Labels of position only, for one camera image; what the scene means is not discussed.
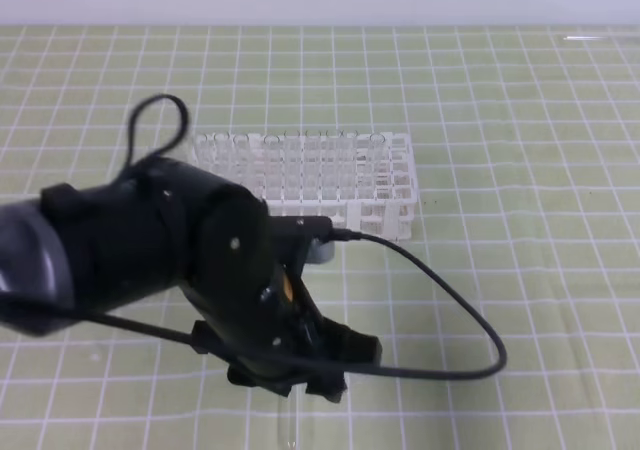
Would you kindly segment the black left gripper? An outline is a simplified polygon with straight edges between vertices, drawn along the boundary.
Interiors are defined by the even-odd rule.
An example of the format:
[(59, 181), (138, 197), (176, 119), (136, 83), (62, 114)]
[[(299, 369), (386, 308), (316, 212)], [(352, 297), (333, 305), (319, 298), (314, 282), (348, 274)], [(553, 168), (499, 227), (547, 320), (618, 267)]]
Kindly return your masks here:
[(379, 338), (323, 317), (302, 281), (311, 240), (328, 240), (328, 217), (272, 217), (264, 201), (228, 181), (186, 185), (185, 214), (185, 295), (203, 318), (192, 335), (226, 348), (232, 385), (288, 397), (305, 383), (306, 394), (338, 404), (344, 373), (281, 359), (380, 365)]

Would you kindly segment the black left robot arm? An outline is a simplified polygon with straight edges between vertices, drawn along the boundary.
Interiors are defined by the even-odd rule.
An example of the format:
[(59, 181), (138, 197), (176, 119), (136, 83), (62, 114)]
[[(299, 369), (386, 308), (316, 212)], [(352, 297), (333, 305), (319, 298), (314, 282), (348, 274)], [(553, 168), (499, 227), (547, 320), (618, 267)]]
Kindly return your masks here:
[(337, 403), (344, 366), (375, 368), (378, 338), (324, 317), (302, 281), (331, 259), (326, 216), (273, 216), (244, 187), (161, 158), (117, 182), (44, 189), (1, 209), (1, 323), (32, 337), (179, 288), (199, 313), (180, 342), (228, 380)]

